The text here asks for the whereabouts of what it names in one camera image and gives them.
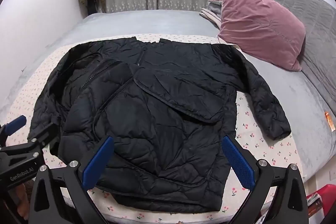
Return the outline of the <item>person's left hand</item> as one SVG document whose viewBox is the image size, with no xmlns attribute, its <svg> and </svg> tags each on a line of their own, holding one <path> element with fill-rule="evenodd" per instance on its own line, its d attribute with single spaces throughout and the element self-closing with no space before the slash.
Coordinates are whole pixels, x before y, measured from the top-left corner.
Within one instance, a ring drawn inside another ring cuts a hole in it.
<svg viewBox="0 0 336 224">
<path fill-rule="evenodd" d="M 15 194 L 18 198 L 18 210 L 29 210 L 30 202 L 27 195 L 27 188 L 25 184 L 20 184 L 19 186 L 15 187 Z"/>
</svg>

